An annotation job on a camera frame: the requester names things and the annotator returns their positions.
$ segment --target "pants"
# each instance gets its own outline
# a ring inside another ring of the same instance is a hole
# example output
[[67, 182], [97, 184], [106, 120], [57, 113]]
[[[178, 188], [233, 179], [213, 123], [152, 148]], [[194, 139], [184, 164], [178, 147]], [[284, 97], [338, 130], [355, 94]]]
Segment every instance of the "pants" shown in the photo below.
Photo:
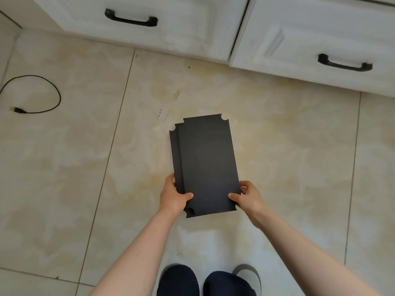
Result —
[[[185, 265], [168, 268], [159, 282], [157, 296], [199, 296], [195, 273]], [[203, 285], [204, 296], [256, 296], [244, 279], [225, 271], [211, 273]]]

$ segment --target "drawer front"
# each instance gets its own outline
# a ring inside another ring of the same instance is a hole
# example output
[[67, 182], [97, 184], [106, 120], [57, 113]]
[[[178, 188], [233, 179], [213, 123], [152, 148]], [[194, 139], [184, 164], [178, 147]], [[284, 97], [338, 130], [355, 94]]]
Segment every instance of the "drawer front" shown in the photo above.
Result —
[[395, 96], [393, 25], [362, 1], [256, 0], [231, 66]]
[[65, 31], [228, 60], [248, 0], [35, 1]]

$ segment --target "forearm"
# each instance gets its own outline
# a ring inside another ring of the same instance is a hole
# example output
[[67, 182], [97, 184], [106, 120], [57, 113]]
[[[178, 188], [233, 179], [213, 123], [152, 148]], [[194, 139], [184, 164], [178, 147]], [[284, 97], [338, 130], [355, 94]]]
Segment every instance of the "forearm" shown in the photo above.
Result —
[[379, 295], [274, 212], [266, 209], [255, 218], [307, 296]]
[[101, 279], [91, 296], [150, 296], [175, 216], [159, 211]]

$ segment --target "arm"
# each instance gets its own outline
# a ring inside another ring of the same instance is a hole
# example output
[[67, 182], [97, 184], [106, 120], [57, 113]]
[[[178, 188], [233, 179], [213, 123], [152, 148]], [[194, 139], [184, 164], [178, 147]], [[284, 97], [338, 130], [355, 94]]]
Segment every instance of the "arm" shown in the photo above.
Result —
[[250, 181], [240, 181], [242, 194], [229, 194], [253, 225], [269, 239], [307, 296], [379, 296], [346, 266], [293, 229], [263, 202]]
[[100, 280], [91, 296], [151, 296], [165, 249], [167, 236], [176, 217], [192, 193], [177, 193], [174, 174], [165, 180], [158, 212], [131, 245]]

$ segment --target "black handle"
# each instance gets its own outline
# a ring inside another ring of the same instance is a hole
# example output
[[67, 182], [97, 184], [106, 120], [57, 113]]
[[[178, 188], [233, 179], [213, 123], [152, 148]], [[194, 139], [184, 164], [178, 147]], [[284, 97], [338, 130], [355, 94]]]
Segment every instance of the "black handle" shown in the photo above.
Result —
[[338, 67], [339, 69], [349, 69], [351, 71], [371, 71], [373, 69], [373, 64], [364, 62], [361, 67], [353, 67], [343, 64], [337, 64], [330, 62], [327, 54], [319, 54], [318, 62], [324, 65]]
[[126, 18], [118, 18], [115, 16], [115, 10], [108, 8], [106, 8], [104, 14], [107, 18], [121, 23], [140, 25], [146, 27], [155, 27], [158, 24], [158, 18], [156, 18], [155, 16], [150, 16], [146, 22], [141, 22], [141, 21], [128, 20]]

